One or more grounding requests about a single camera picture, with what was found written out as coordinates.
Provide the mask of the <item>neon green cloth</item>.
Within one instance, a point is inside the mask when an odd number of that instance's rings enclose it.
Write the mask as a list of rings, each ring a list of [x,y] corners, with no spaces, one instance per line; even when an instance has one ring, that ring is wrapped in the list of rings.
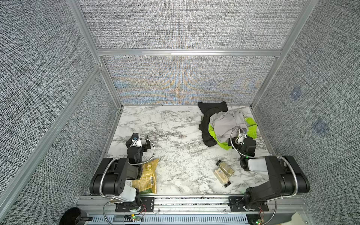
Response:
[[[208,124],[210,137],[215,140],[221,148],[231,148],[230,138],[247,137],[257,138],[257,123],[251,117],[244,116],[241,112],[219,112],[210,117]]]

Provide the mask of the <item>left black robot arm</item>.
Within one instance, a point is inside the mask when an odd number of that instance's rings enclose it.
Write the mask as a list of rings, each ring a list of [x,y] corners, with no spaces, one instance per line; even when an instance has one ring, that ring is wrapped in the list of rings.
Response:
[[[91,195],[110,199],[125,206],[140,205],[140,191],[127,184],[127,181],[138,181],[143,174],[143,154],[150,149],[156,152],[155,145],[148,138],[141,138],[138,133],[126,141],[127,156],[122,158],[104,158],[97,167],[89,191]]]

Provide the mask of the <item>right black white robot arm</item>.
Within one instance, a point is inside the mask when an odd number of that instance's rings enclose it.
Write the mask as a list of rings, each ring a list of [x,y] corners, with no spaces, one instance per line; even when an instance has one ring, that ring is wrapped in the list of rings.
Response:
[[[294,197],[310,191],[310,183],[292,156],[256,157],[256,141],[251,137],[229,139],[232,148],[240,155],[244,171],[266,172],[269,180],[259,186],[249,187],[242,199],[236,199],[230,206],[237,210],[257,211],[270,201]]]

